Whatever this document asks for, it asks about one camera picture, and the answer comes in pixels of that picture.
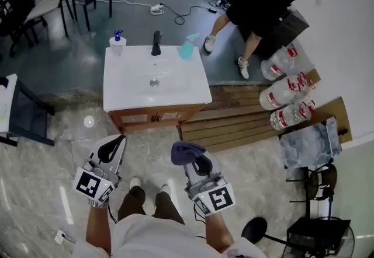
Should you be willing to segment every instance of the foot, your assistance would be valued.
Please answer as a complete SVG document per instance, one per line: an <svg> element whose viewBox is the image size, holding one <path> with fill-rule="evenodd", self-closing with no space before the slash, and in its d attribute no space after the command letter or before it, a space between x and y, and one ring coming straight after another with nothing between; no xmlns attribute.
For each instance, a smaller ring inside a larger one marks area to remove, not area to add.
<svg viewBox="0 0 374 258"><path fill-rule="evenodd" d="M141 181L138 177L134 177L130 181L130 189L132 189L134 186L141 187Z"/></svg>
<svg viewBox="0 0 374 258"><path fill-rule="evenodd" d="M250 78L250 75L248 74L248 62L242 62L241 56L240 56L238 57L236 64L239 67L239 74L241 75L241 77L244 79Z"/></svg>
<svg viewBox="0 0 374 258"><path fill-rule="evenodd" d="M204 48L208 53L211 53L213 51L214 42L216 42L216 36L206 36L204 41Z"/></svg>
<svg viewBox="0 0 374 258"><path fill-rule="evenodd" d="M171 189L170 189L169 185L167 185L167 184L164 184L163 186L161 186L160 192L162 192L162 191L166 192L169 196L171 194Z"/></svg>

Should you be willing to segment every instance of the wooden cabinet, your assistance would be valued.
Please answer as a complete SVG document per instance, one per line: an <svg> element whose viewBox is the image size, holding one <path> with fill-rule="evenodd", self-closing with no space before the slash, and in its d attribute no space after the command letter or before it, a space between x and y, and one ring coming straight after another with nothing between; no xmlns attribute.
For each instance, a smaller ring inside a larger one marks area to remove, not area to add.
<svg viewBox="0 0 374 258"><path fill-rule="evenodd" d="M108 114L121 133L153 127L179 126L187 122L204 104L143 107L110 111Z"/></svg>

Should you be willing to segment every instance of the power outlet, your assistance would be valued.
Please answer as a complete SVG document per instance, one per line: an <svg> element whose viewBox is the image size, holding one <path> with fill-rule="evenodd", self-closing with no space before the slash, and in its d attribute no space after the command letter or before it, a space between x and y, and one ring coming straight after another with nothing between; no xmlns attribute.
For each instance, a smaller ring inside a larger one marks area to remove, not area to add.
<svg viewBox="0 0 374 258"><path fill-rule="evenodd" d="M65 238L63 237L63 235L66 236L65 232L62 231L62 230L58 230L58 231L57 231L57 234L56 234L56 236L55 236L55 238L54 238L54 240L55 240L59 245L62 245L62 243L63 243L63 241L64 241L64 239L65 239Z"/></svg>

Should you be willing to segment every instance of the soap dispenser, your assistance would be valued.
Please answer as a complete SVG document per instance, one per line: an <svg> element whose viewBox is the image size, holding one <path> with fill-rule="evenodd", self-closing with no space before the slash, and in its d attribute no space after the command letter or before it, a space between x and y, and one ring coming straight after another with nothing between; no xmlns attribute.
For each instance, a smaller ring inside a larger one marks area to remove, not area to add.
<svg viewBox="0 0 374 258"><path fill-rule="evenodd" d="M121 55L123 48L126 46L126 39L120 36L122 32L123 30L116 30L115 36L109 39L114 55Z"/></svg>
<svg viewBox="0 0 374 258"><path fill-rule="evenodd" d="M179 56L181 59L188 60L192 56L193 52L193 42L195 39L199 38L200 34L192 34L187 37L186 42L183 43L182 47L179 49Z"/></svg>

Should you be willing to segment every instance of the wooden platform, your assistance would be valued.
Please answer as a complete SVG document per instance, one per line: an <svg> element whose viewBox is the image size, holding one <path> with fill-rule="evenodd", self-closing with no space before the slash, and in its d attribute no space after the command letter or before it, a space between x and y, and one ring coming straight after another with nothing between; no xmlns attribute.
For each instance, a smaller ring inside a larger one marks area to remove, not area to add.
<svg viewBox="0 0 374 258"><path fill-rule="evenodd" d="M259 94L267 87L210 87L213 101L181 126L182 140L218 152L281 134L270 125L270 111L259 104Z"/></svg>

